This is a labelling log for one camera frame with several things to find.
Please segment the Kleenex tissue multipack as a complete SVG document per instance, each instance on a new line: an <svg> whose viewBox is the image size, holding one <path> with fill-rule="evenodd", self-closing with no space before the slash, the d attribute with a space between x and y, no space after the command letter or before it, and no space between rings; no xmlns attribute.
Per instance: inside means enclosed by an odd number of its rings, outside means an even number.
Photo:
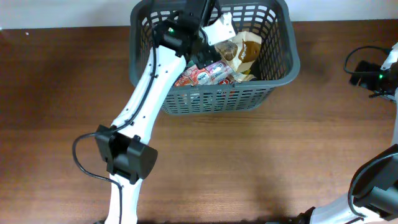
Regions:
<svg viewBox="0 0 398 224"><path fill-rule="evenodd" d="M179 76L174 86L216 85L233 72L234 70L222 61L202 69L193 65Z"/></svg>

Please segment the brown white cookie bag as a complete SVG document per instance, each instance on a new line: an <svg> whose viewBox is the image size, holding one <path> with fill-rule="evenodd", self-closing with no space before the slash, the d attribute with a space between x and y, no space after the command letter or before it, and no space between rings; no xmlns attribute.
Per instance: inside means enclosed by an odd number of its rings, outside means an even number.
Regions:
<svg viewBox="0 0 398 224"><path fill-rule="evenodd" d="M262 38L252 32L238 32L229 40L215 45L222 61L235 72L242 73L251 68L258 59L262 46Z"/></svg>

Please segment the beige snack bag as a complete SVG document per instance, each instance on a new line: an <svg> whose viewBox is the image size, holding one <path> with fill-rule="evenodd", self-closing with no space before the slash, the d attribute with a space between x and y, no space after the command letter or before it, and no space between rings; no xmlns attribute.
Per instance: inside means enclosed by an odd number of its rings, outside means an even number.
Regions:
<svg viewBox="0 0 398 224"><path fill-rule="evenodd" d="M238 72L232 73L231 76L233 80L238 83L257 80L257 78L253 74L251 74L250 69L243 71L243 73L238 73Z"/></svg>

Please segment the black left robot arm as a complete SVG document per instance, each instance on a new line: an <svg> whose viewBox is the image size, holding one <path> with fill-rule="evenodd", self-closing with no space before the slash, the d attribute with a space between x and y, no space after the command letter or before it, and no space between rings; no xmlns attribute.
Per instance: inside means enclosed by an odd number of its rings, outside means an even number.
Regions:
<svg viewBox="0 0 398 224"><path fill-rule="evenodd" d="M111 183L106 223L136 223L143 180L158 152L149 146L152 129L170 89L189 62L204 68L216 60L215 44L228 39L231 23L218 1L166 2L162 15L153 1L131 12L129 75L135 89L110 126L94 133Z"/></svg>

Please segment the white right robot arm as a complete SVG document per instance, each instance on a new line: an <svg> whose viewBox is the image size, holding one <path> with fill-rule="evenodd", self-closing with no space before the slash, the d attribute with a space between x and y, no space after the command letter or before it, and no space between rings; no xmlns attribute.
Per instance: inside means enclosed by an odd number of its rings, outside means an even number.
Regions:
<svg viewBox="0 0 398 224"><path fill-rule="evenodd" d="M346 68L349 58L359 47L348 54L344 71L351 75L349 82L372 93L370 98L385 98L397 103L397 45L382 48L369 45L387 55L382 65L360 61L355 71ZM394 123L389 148L354 174L348 192L323 207L312 207L289 223L372 223L397 218L397 122Z"/></svg>

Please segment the grey plastic basket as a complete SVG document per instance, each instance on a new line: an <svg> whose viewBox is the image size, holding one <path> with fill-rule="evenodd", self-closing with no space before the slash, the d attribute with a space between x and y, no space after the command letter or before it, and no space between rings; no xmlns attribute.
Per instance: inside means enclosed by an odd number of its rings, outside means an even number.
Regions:
<svg viewBox="0 0 398 224"><path fill-rule="evenodd" d="M237 31L249 31L262 38L251 74L256 80L225 85L179 86L170 89L162 105L168 114L203 114L257 108L277 87L290 83L300 71L294 29L284 0L219 0L223 12L232 14ZM147 63L153 24L182 10L185 1L140 1L130 15L129 78L137 85Z"/></svg>

